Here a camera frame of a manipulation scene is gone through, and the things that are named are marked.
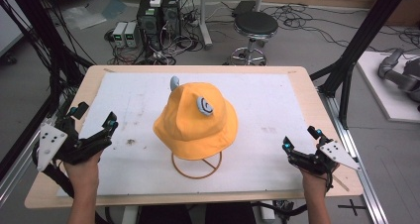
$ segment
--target white platform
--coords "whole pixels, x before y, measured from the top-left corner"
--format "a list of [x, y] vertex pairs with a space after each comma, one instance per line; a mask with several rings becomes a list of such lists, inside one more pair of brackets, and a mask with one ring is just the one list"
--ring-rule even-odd
[[[236, 141], [224, 150], [219, 169], [204, 179], [179, 174], [170, 150], [153, 132], [173, 75], [180, 84], [213, 83], [238, 114]], [[99, 131], [110, 111], [120, 125], [99, 163], [99, 195], [301, 189], [302, 176], [288, 163], [282, 140], [287, 136], [296, 150], [315, 152], [290, 81], [283, 74], [107, 73], [80, 138]], [[208, 171], [202, 162], [178, 162], [187, 173]]]
[[[365, 52], [359, 59], [358, 67], [389, 121], [420, 123], [420, 112], [417, 111], [420, 104], [412, 101], [405, 92], [398, 89], [395, 83], [377, 76], [380, 63], [389, 55]], [[402, 56], [394, 70], [402, 73], [407, 61], [408, 59]]]

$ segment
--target yellow bucket hat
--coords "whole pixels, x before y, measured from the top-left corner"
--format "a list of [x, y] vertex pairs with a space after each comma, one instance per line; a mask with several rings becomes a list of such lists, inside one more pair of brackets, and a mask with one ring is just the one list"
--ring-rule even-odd
[[238, 118], [232, 104], [210, 83], [179, 86], [174, 76], [171, 93], [154, 132], [174, 155], [185, 160], [212, 157], [235, 141]]

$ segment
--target gray ear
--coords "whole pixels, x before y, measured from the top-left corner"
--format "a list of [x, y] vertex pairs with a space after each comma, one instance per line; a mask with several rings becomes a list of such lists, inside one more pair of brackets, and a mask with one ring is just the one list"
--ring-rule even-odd
[[173, 76], [170, 79], [170, 91], [175, 90], [175, 88], [177, 88], [179, 86], [179, 78], [176, 76]]
[[198, 110], [206, 116], [210, 116], [213, 114], [213, 107], [203, 97], [197, 98], [197, 107]]

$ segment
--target brown circular stand base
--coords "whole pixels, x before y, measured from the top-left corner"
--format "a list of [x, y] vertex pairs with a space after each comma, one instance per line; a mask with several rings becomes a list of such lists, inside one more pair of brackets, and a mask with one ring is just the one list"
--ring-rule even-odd
[[179, 168], [178, 168], [178, 166], [176, 165], [176, 163], [175, 163], [175, 158], [174, 158], [174, 154], [172, 153], [172, 164], [173, 164], [173, 166], [175, 167], [175, 169], [180, 173], [180, 174], [182, 174], [183, 176], [185, 176], [185, 177], [188, 177], [188, 178], [192, 178], [192, 179], [201, 179], [201, 178], [204, 178], [204, 177], [208, 177], [208, 176], [210, 176], [211, 174], [213, 174], [218, 168], [219, 168], [219, 166], [220, 166], [220, 164], [222, 163], [222, 152], [220, 152], [219, 153], [219, 163], [217, 163], [217, 165], [214, 167], [213, 165], [211, 165], [209, 162], [207, 162], [205, 159], [203, 159], [203, 160], [201, 160], [201, 161], [203, 161], [205, 164], [207, 164], [209, 167], [211, 167], [211, 168], [213, 168], [213, 170], [211, 171], [211, 172], [209, 172], [209, 173], [207, 173], [207, 174], [205, 174], [205, 175], [203, 175], [203, 176], [190, 176], [190, 175], [188, 175], [188, 174], [186, 174], [186, 173], [184, 173], [184, 172], [182, 172]]

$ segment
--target stool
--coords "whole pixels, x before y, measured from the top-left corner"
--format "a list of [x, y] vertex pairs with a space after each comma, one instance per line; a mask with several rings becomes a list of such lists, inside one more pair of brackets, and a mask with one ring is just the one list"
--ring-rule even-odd
[[269, 39], [275, 35], [278, 24], [272, 16], [263, 12], [247, 12], [235, 18], [235, 30], [250, 38], [247, 48], [232, 52], [230, 64], [234, 65], [267, 65], [263, 52], [254, 48], [256, 40]]

